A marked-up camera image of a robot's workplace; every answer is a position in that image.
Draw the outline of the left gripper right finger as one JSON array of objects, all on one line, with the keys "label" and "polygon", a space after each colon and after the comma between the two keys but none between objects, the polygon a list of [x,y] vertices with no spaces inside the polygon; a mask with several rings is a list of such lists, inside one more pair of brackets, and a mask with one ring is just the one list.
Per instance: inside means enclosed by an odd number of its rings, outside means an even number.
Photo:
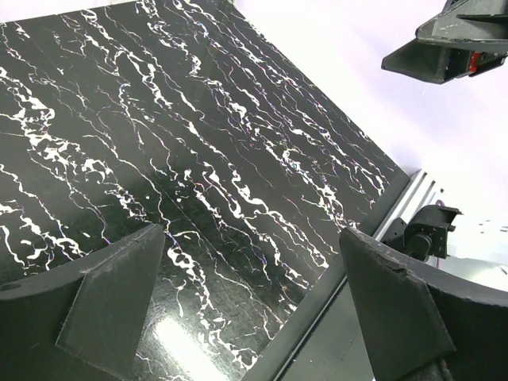
[{"label": "left gripper right finger", "polygon": [[507,293],[461,279],[356,229],[340,250],[377,380],[505,380]]}]

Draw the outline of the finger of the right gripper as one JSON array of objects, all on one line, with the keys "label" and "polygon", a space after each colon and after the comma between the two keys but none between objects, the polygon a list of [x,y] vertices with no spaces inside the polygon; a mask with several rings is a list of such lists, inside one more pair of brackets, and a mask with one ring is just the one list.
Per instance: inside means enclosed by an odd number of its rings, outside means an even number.
[{"label": "finger of the right gripper", "polygon": [[507,50],[507,1],[447,1],[444,9],[415,33],[423,44],[475,52]]},{"label": "finger of the right gripper", "polygon": [[444,84],[468,75],[468,51],[412,40],[384,57],[381,68],[425,83]]}]

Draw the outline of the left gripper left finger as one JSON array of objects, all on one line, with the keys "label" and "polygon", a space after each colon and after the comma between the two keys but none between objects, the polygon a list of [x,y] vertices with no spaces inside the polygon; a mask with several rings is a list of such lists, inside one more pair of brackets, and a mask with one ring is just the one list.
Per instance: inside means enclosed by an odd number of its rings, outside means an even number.
[{"label": "left gripper left finger", "polygon": [[1,286],[3,380],[127,380],[165,235],[148,225],[83,258]]}]

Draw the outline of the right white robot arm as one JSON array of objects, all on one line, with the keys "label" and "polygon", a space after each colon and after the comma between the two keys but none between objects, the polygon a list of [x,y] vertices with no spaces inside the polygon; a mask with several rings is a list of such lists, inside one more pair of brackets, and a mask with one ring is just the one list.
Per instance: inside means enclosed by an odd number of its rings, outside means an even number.
[{"label": "right white robot arm", "polygon": [[[437,85],[501,67],[507,58],[507,3],[503,0],[448,1],[420,25],[415,38],[383,58],[385,71]],[[448,255],[448,234],[460,211],[424,206],[403,224],[397,219],[382,242],[415,259]]]}]

